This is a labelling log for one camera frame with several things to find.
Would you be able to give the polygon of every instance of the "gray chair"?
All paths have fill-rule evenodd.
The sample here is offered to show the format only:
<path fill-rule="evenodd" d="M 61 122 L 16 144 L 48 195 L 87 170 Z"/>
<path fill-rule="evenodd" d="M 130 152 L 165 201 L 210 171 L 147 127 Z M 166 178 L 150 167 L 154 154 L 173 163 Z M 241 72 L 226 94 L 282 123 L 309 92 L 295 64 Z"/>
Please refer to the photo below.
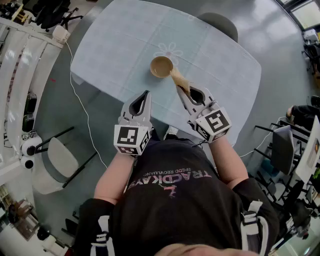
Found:
<path fill-rule="evenodd" d="M 73 130 L 70 127 L 63 132 L 43 141 L 33 147 L 34 168 L 32 171 L 32 186 L 42 195 L 47 195 L 64 189 L 87 165 L 87 163 L 97 154 L 95 151 L 81 166 L 74 155 L 57 138 Z M 59 182 L 47 171 L 42 158 L 42 152 L 47 152 L 47 156 L 53 167 L 65 177 L 64 182 Z"/>
<path fill-rule="evenodd" d="M 238 42 L 238 30 L 231 20 L 214 12 L 206 12 L 197 17 L 209 25 L 220 30 L 232 40 Z"/>
<path fill-rule="evenodd" d="M 262 126 L 256 125 L 255 127 L 272 132 L 272 146 L 268 148 L 271 149 L 271 156 L 261 152 L 257 148 L 254 150 L 264 157 L 270 159 L 270 163 L 273 167 L 288 175 L 292 171 L 292 165 L 298 165 L 301 156 L 295 155 L 295 147 L 293 138 L 296 138 L 303 142 L 308 142 L 304 138 L 297 136 L 292 133 L 291 127 L 289 125 L 280 127 L 278 129 L 272 130 Z"/>

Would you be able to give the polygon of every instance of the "desk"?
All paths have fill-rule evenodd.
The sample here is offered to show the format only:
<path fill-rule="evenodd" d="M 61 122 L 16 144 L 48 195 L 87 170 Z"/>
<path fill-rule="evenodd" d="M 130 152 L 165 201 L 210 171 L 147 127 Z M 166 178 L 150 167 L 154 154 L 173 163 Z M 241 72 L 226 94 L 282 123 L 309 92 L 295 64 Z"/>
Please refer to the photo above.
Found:
<path fill-rule="evenodd" d="M 225 107 L 233 125 L 228 140 L 234 145 L 256 99 L 261 66 L 235 41 L 192 15 L 151 2 L 114 0 L 83 37 L 71 72 L 78 84 L 86 81 L 122 102 L 151 91 L 154 118 L 200 137 L 187 124 L 189 114 L 173 80 L 150 73 L 157 56 L 169 57 Z"/>
<path fill-rule="evenodd" d="M 311 175 L 316 171 L 316 164 L 320 156 L 320 123 L 317 116 L 314 117 L 313 126 L 311 130 L 308 143 L 295 169 L 295 174 L 307 184 Z"/>

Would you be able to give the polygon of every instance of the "floor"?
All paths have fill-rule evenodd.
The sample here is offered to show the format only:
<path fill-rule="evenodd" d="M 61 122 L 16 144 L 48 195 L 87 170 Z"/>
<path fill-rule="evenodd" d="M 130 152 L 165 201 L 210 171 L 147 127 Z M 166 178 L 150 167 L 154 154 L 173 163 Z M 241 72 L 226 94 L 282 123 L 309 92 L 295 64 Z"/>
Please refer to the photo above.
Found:
<path fill-rule="evenodd" d="M 90 24 L 110 2 L 111 0 L 99 0 L 75 27 L 68 40 L 73 53 Z M 263 130 L 254 130 L 255 125 L 268 127 L 271 122 L 283 117 L 288 107 L 305 105 L 308 96 L 319 94 L 312 76 L 306 72 L 307 64 L 301 54 L 303 49 L 301 32 L 275 1 L 153 0 L 152 2 L 194 16 L 205 12 L 226 16 L 238 29 L 238 43 L 260 63 L 262 75 L 259 91 L 234 146 L 240 156 L 253 150 L 267 134 Z M 61 140 L 67 143 L 67 147 L 81 163 L 94 152 L 94 149 L 88 133 L 86 115 L 70 86 L 69 70 L 70 53 L 65 46 L 47 81 L 35 129 L 45 139 L 70 126 L 75 126 L 75 129 L 64 135 Z M 114 124 L 117 123 L 122 103 L 89 84 L 74 86 L 89 113 L 95 145 L 103 161 L 108 165 L 116 153 L 113 147 Z M 156 120 L 152 123 L 158 133 L 163 135 L 166 125 Z M 267 144 L 268 139 L 260 149 L 264 151 Z M 262 161 L 262 157 L 257 153 L 249 154 L 242 159 L 252 174 L 259 169 Z M 77 210 L 84 200 L 93 196 L 95 185 L 104 171 L 105 167 L 99 158 L 95 157 L 66 189 L 49 195 L 33 192 L 40 222 L 65 243 L 71 243 L 71 238 L 61 232 L 61 228 L 65 227 L 65 218 L 74 220 L 72 212 Z"/>

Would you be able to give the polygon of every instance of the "buckle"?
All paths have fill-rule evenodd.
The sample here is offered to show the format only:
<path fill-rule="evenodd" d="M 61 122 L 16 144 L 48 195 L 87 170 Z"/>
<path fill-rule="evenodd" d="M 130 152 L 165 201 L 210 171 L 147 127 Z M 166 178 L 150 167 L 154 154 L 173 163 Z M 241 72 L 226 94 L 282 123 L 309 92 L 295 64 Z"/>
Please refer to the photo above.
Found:
<path fill-rule="evenodd" d="M 253 210 L 244 212 L 242 214 L 242 218 L 243 218 L 242 223 L 244 226 L 258 223 L 257 213 Z"/>

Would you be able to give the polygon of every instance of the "shoulder strap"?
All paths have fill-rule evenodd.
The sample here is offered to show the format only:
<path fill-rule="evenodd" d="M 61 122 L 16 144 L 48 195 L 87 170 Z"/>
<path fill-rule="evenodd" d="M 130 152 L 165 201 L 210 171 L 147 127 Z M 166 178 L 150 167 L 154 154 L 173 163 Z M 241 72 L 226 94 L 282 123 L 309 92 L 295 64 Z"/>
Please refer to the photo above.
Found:
<path fill-rule="evenodd" d="M 267 250 L 267 242 L 269 236 L 268 223 L 264 217 L 258 216 L 258 211 L 262 205 L 260 201 L 252 201 L 248 211 L 242 214 L 242 222 L 240 224 L 241 229 L 241 241 L 242 250 L 253 251 L 259 253 L 260 256 L 264 256 Z M 257 241 L 259 235 L 259 225 L 262 226 L 262 242 L 260 252 L 258 251 Z"/>
<path fill-rule="evenodd" d="M 102 233 L 97 234 L 95 242 L 91 243 L 90 256 L 108 256 L 108 253 L 114 251 L 112 238 L 109 239 L 109 216 L 101 216 L 98 223 Z"/>

